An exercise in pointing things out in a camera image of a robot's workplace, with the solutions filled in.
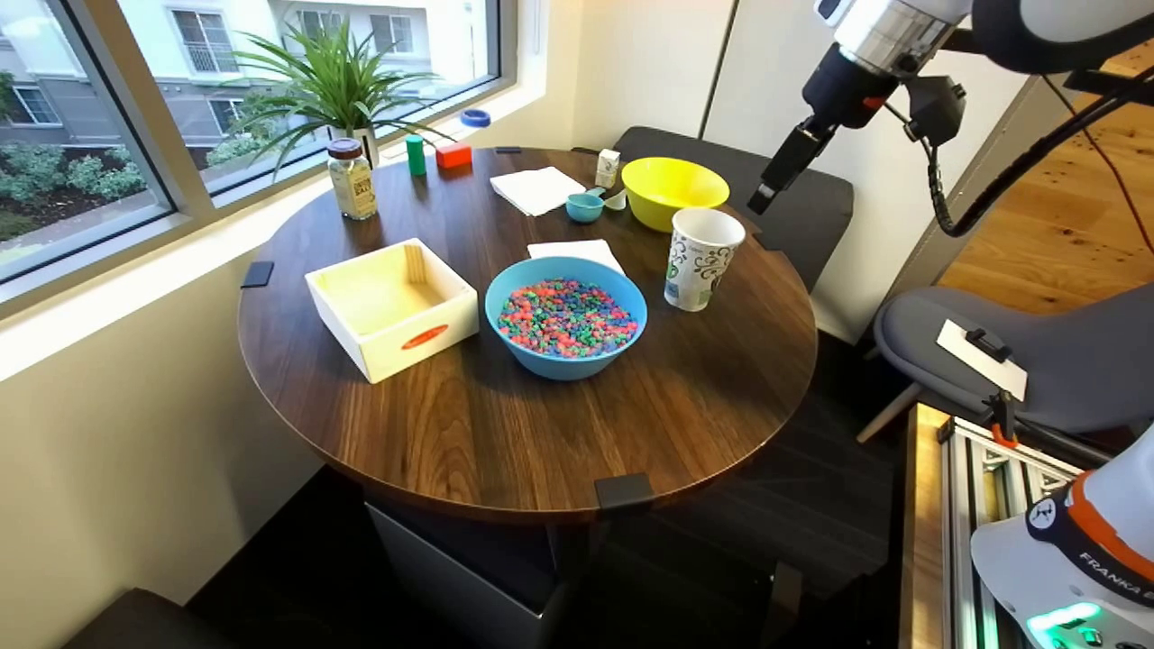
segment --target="napkin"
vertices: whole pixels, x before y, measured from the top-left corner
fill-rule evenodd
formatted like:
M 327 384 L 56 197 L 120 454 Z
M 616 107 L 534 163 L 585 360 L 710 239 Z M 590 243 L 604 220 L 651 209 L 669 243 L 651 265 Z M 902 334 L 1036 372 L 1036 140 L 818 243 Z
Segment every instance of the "napkin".
M 531 246 L 531 256 L 534 256 L 534 259 L 541 259 L 541 256 L 580 256 L 580 259 L 594 259 L 594 262 L 606 262 L 606 265 L 614 265 L 616 275 L 623 275 L 606 239 L 590 239 L 590 243 L 534 243 L 534 246 Z
M 553 214 L 565 204 L 569 193 L 585 192 L 575 175 L 559 174 L 557 165 L 492 175 L 492 184 L 525 217 Z

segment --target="small cup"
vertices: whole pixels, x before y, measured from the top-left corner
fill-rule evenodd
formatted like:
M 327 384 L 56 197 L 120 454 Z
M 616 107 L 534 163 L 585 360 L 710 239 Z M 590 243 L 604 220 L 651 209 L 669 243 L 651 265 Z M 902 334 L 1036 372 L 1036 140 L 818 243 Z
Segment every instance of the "small cup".
M 606 201 L 594 192 L 580 192 L 565 197 L 565 214 L 575 225 L 594 225 L 604 217 Z
M 717 277 L 729 270 L 747 226 L 717 209 L 674 214 L 674 239 L 665 275 L 665 304 L 700 312 L 710 305 Z

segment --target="glass pane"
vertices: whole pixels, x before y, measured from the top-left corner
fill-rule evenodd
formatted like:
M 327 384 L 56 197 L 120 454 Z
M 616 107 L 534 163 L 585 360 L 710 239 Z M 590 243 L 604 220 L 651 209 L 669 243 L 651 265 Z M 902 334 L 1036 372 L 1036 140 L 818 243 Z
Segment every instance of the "glass pane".
M 0 5 L 0 282 L 168 214 L 44 0 Z
M 503 43 L 495 41 L 503 0 L 406 0 L 406 7 L 396 0 L 180 0 L 180 9 L 154 0 L 120 0 L 120 7 L 208 192 L 233 192 L 271 174 L 283 146 L 259 157 L 252 151 L 302 124 L 296 112 L 259 112 L 263 98 L 284 90 L 284 83 L 245 61 L 245 50 L 258 50 L 252 37 L 288 43 L 288 26 L 336 34 L 347 20 L 356 43 L 367 41 L 367 50 L 382 41 L 395 43 L 382 53 L 382 68 L 412 71 L 416 78 L 406 90 L 396 85 L 406 101 L 385 103 L 378 125 L 416 107 L 451 103 L 457 95 L 503 77 Z M 235 118 L 222 118 L 216 101 L 240 101 Z M 324 140 L 324 131 L 296 140 L 284 163 L 317 151 Z

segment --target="dark floor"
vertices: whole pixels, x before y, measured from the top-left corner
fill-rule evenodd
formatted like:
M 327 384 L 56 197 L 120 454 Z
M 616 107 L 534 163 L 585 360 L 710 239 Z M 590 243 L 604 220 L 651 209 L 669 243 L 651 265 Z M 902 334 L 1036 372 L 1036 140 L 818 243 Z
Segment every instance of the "dark floor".
M 794 634 L 772 646 L 894 646 L 897 429 L 856 443 L 902 382 L 823 340 L 791 429 L 674 509 L 616 520 L 557 646 L 766 646 L 772 577 L 804 573 Z M 317 471 L 190 603 L 240 646 L 471 646 L 395 577 L 361 491 Z

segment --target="white cup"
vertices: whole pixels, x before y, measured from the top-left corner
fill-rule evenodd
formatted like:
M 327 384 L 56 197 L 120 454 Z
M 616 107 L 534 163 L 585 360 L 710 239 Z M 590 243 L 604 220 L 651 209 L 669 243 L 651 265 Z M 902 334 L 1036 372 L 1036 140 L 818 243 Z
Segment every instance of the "white cup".
M 717 277 L 729 270 L 747 226 L 717 209 L 674 214 L 674 239 L 665 270 L 665 300 L 678 311 L 700 312 L 710 305 Z

